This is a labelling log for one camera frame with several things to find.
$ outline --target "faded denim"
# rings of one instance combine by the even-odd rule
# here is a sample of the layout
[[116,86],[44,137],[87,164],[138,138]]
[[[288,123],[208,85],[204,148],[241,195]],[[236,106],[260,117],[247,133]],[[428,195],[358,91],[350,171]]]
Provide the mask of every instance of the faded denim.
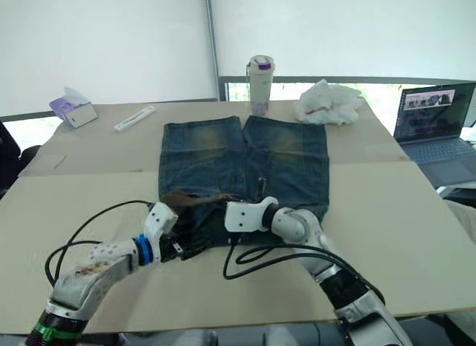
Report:
[[166,124],[159,176],[161,195],[235,193],[250,201],[264,177],[264,196],[306,208],[322,221],[329,206],[326,132],[257,116],[248,118],[243,132],[238,117]]

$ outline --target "white plastic bag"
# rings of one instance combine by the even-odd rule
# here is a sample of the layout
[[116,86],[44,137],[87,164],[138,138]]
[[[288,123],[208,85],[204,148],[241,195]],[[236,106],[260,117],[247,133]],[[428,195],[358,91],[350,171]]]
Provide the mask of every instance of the white plastic bag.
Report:
[[309,124],[352,123],[364,102],[360,94],[357,89],[330,86],[326,80],[320,80],[300,96],[296,118]]

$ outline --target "white bottle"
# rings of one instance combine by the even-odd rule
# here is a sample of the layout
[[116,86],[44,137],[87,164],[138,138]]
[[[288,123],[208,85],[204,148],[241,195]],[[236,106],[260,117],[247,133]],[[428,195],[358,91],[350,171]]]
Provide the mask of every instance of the white bottle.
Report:
[[264,115],[269,107],[274,60],[270,56],[253,56],[246,66],[246,73],[250,83],[251,110],[255,115]]

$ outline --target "purple tissue box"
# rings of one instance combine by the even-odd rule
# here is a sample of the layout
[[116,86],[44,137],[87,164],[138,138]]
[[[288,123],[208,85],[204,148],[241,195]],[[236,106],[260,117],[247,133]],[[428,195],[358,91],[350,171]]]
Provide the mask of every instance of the purple tissue box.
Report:
[[54,113],[73,128],[78,128],[98,117],[91,103],[73,104],[64,97],[50,102]]

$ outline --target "tissue box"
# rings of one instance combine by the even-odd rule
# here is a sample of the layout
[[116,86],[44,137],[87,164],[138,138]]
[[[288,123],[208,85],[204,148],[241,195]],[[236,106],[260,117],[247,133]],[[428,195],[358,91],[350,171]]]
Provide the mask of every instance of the tissue box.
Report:
[[93,121],[98,117],[96,109],[85,97],[73,91],[65,89],[66,95],[50,102],[54,113],[73,128]]

